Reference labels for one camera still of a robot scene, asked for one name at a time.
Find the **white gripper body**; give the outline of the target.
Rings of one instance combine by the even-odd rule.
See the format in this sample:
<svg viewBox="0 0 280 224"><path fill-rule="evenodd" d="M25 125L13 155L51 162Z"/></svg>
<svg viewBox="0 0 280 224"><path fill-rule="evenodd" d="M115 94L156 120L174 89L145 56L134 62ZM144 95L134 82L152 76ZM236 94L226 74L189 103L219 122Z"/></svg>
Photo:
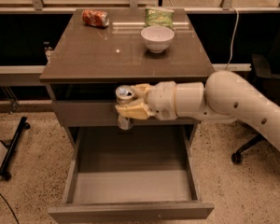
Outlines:
<svg viewBox="0 0 280 224"><path fill-rule="evenodd" d="M147 92L147 104L154 117L159 120L175 120L175 88L173 81L160 82Z"/></svg>

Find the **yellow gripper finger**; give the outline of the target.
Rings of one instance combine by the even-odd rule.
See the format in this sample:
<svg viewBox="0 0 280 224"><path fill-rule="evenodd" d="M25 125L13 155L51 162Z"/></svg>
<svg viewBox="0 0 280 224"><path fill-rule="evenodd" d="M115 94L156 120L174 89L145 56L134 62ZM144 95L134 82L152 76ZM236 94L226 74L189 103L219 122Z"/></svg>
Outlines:
<svg viewBox="0 0 280 224"><path fill-rule="evenodd" d="M132 89L134 91L135 96L137 98L143 98L143 99L147 98L148 92L150 91L151 88L152 86L148 83L132 85Z"/></svg>
<svg viewBox="0 0 280 224"><path fill-rule="evenodd" d="M124 118L145 120L155 116L143 98L133 100L128 104L115 105L115 108Z"/></svg>

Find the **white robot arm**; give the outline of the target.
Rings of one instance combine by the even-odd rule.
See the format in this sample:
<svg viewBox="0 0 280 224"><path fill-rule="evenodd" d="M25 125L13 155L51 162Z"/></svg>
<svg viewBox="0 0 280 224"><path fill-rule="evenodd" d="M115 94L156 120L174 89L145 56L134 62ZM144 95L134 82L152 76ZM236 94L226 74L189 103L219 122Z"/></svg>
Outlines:
<svg viewBox="0 0 280 224"><path fill-rule="evenodd" d="M280 106L231 71L215 72L205 83L122 85L117 87L116 96L115 108L122 129L127 129L132 119L238 119L280 151Z"/></svg>

